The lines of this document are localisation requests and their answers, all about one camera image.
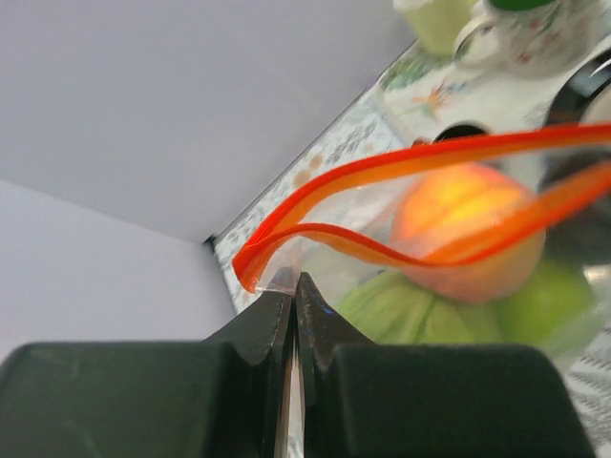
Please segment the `pale yellow mug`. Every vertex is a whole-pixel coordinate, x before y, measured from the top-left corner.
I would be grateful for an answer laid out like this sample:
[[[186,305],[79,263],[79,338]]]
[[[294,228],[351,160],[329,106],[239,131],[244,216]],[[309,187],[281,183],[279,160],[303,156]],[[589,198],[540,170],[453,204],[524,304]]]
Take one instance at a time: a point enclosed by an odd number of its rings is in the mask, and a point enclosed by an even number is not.
[[[475,1],[393,0],[392,5],[425,52],[448,57],[453,55],[455,38],[472,19]]]

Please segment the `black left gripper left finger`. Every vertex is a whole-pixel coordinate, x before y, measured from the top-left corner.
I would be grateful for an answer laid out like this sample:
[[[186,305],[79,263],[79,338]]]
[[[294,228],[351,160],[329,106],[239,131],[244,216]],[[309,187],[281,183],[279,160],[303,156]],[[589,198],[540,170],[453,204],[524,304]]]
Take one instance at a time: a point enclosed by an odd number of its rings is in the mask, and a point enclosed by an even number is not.
[[[292,272],[202,341],[46,342],[1,366],[5,457],[284,457]]]

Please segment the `clear zip top bag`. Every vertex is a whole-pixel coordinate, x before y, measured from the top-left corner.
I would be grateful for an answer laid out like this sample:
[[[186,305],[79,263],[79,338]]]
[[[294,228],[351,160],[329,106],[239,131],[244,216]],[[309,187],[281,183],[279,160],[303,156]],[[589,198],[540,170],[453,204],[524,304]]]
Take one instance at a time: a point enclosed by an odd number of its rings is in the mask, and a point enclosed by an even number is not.
[[[302,274],[379,344],[576,357],[610,318],[610,126],[412,146],[299,187],[232,260],[251,293]]]

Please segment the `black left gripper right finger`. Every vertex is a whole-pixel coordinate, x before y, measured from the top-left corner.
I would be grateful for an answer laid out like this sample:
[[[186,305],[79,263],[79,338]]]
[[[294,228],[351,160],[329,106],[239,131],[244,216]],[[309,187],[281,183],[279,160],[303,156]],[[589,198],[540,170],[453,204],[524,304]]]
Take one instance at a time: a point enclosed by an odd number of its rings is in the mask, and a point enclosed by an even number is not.
[[[307,457],[591,457],[553,364],[513,344],[380,345],[302,274]]]

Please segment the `green interior floral mug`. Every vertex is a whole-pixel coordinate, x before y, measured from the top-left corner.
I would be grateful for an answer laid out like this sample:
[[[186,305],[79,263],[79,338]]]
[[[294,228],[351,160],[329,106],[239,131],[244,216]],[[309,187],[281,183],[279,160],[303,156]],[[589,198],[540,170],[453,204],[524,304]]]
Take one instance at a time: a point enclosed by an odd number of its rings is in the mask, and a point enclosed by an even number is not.
[[[561,73],[599,43],[602,14],[601,1],[485,1],[455,38],[453,63],[465,72]]]

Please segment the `fake green apple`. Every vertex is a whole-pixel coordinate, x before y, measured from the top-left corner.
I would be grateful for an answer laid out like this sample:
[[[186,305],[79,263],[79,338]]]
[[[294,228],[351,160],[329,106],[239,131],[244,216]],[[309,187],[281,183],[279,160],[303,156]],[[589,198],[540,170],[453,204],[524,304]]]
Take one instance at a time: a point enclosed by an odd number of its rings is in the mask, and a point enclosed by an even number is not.
[[[588,315],[596,297],[578,265],[544,258],[521,288],[489,305],[505,341],[541,346]]]

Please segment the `floral serving tray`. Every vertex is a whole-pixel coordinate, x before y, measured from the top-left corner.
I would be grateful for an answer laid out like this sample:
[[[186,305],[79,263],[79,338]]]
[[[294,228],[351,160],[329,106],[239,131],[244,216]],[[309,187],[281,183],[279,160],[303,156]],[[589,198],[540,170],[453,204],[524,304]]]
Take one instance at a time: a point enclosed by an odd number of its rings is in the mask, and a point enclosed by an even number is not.
[[[473,124],[487,133],[538,129],[573,72],[543,78],[502,69],[467,73],[413,46],[382,74],[375,94],[387,122],[410,145],[458,124]]]

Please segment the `striped rim ceramic plate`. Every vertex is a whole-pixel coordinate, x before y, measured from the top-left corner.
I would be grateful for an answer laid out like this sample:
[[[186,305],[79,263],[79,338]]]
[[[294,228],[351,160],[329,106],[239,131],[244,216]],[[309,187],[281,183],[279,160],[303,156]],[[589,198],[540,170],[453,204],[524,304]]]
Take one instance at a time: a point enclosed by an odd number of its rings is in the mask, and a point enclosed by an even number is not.
[[[602,99],[610,95],[610,49],[581,65],[552,100],[543,126],[598,121],[594,105],[610,107]]]

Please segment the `small orange black cup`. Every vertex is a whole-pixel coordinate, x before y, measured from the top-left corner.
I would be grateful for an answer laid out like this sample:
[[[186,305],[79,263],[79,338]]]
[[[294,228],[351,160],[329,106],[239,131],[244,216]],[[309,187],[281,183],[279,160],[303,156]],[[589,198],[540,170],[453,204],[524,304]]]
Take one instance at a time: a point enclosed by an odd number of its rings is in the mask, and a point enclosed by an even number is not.
[[[437,143],[441,141],[447,141],[447,140],[452,140],[452,139],[457,139],[457,138],[462,138],[462,137],[487,135],[488,133],[489,133],[488,130],[474,123],[457,123],[457,124],[453,124],[449,126],[448,128],[444,129],[440,134],[438,134],[434,138],[418,137],[413,141],[411,145],[416,146],[416,145],[423,145],[423,144],[432,144],[432,143]]]

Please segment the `fake peach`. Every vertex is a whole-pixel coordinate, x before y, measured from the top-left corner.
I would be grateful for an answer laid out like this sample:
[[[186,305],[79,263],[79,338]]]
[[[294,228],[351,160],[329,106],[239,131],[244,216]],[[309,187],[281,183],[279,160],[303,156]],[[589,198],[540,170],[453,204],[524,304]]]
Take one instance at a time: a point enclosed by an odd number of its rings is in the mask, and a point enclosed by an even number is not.
[[[424,259],[437,249],[497,226],[536,194],[498,170],[477,162],[436,169],[418,177],[398,200],[390,246]],[[456,267],[408,266],[407,277],[445,298],[484,303],[516,292],[542,255],[539,231],[484,260]]]

